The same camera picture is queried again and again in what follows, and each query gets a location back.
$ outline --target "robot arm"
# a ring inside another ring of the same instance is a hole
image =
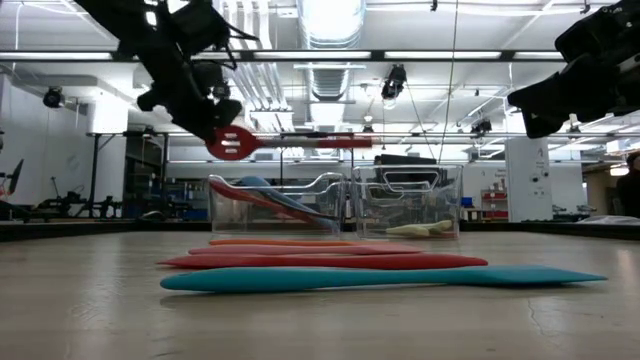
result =
[[[120,40],[116,56],[137,56],[153,78],[151,90],[138,98],[141,110],[164,106],[174,124],[205,141],[213,141],[214,129],[231,124],[242,111],[240,102],[228,98],[220,65],[191,59],[210,47],[228,52],[232,29],[240,38],[258,40],[227,24],[211,0],[191,0],[174,13],[165,0],[76,3]],[[155,14],[155,26],[148,23],[148,12]]]
[[[622,0],[578,21],[555,42],[567,66],[513,92],[530,138],[560,130],[576,114],[591,122],[640,109],[640,3]]]

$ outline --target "ceiling duct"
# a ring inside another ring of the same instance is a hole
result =
[[[364,0],[297,0],[297,5],[300,36],[305,48],[353,49],[358,46],[366,8]],[[339,101],[348,89],[349,70],[320,68],[308,70],[307,74],[311,94],[317,100]]]

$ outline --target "transparent container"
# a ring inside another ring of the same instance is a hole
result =
[[[239,181],[209,176],[209,216],[216,235],[340,237],[347,188],[343,174],[325,173],[301,186],[244,186]]]
[[[458,238],[462,166],[353,169],[351,201],[363,239]]]

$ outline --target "table surface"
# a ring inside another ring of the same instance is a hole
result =
[[[0,357],[30,359],[638,359],[640,243],[528,233],[415,241],[493,264],[607,282],[547,289],[403,286],[289,294],[170,292],[154,263],[208,233],[0,244]]]

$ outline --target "blue spatula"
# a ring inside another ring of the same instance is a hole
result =
[[[276,200],[279,203],[283,203],[292,208],[305,211],[307,213],[316,213],[313,209],[304,206],[303,204],[291,199],[290,197],[282,194],[281,192],[270,188],[271,184],[269,184],[265,179],[257,176],[245,176],[240,180],[244,185],[255,187],[256,191],[260,192],[262,195],[267,198]],[[320,225],[328,229],[336,230],[338,224],[335,221],[331,221],[328,219],[323,219],[316,217],[314,220]]]
[[[365,270],[339,268],[226,268],[168,277],[165,289],[217,293],[258,293],[327,287],[388,284],[449,284],[472,286],[554,285],[606,280],[599,275],[539,265],[473,266],[438,270]]]

